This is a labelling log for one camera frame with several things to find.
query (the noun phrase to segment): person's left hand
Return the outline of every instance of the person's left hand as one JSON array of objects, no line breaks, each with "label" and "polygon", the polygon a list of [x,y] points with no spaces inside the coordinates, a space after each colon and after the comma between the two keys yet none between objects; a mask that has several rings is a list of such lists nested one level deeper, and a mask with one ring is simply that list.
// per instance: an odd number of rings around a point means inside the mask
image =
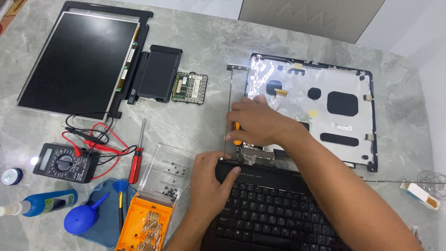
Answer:
[{"label": "person's left hand", "polygon": [[206,228],[223,210],[232,184],[241,170],[240,167],[234,167],[220,184],[215,178],[215,166],[221,157],[231,158],[223,151],[199,154],[195,157],[192,170],[189,213],[199,217]]}]

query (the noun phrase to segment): blue spray bottle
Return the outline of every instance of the blue spray bottle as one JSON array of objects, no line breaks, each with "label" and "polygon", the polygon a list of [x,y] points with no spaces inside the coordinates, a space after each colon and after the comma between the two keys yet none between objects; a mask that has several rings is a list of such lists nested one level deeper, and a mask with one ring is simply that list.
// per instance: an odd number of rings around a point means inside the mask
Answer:
[{"label": "blue spray bottle", "polygon": [[0,207],[0,216],[22,214],[27,217],[71,207],[78,201],[74,189],[33,194],[23,201]]}]

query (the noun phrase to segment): multimeter display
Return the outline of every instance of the multimeter display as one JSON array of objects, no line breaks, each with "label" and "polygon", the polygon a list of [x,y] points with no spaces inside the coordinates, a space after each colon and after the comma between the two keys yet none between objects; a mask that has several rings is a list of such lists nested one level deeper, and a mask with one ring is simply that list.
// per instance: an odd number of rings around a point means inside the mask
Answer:
[{"label": "multimeter display", "polygon": [[89,158],[88,152],[83,150],[81,156],[77,157],[72,147],[46,143],[33,173],[61,180],[89,183],[95,173],[100,153],[92,152]]}]

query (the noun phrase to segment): cleaning brush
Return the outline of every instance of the cleaning brush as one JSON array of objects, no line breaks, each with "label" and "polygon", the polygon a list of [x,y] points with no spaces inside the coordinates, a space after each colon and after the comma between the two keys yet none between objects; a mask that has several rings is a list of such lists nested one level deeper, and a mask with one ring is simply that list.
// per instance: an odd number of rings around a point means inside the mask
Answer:
[{"label": "cleaning brush", "polygon": [[122,231],[122,226],[124,225],[124,213],[122,211],[122,195],[127,190],[128,181],[117,180],[112,184],[115,191],[119,194],[119,231]]}]

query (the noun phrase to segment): marble table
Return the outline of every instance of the marble table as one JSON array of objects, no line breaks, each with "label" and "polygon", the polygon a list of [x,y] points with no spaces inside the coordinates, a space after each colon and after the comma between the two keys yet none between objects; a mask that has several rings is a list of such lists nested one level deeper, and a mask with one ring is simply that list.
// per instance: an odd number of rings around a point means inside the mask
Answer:
[{"label": "marble table", "polygon": [[[356,172],[369,179],[402,180],[416,179],[420,170],[433,169],[420,78],[416,67],[401,56],[243,21],[108,0],[88,2],[153,11],[145,50],[152,44],[181,48],[184,54],[179,71],[209,76],[206,100],[201,106],[172,101],[163,104],[141,100],[136,105],[122,102],[123,116],[114,130],[125,142],[137,143],[142,120],[148,120],[143,167],[151,159],[158,142],[191,152],[223,149],[231,75],[226,65],[248,64],[251,53],[259,52],[371,71],[379,171],[372,174],[365,168],[358,168]],[[63,3],[63,0],[29,0],[0,37],[0,172],[11,167],[25,171],[19,185],[0,185],[0,205],[22,200],[30,194],[71,187],[78,191],[80,203],[102,180],[128,176],[130,157],[122,158],[108,175],[89,184],[32,174],[30,159],[39,154],[44,143],[66,143],[60,136],[65,118],[17,109],[14,105]],[[235,74],[234,79],[243,86],[241,73]],[[92,124],[79,123],[84,127]],[[97,173],[106,169],[102,166]],[[399,184],[371,186],[408,226],[418,226],[425,249],[437,250],[438,215],[435,211],[404,194]],[[186,196],[182,196],[176,207],[168,236],[185,212],[187,193],[185,191]],[[65,232],[63,219],[67,212],[68,209],[64,209],[33,218],[1,217],[0,250],[105,250]]]}]

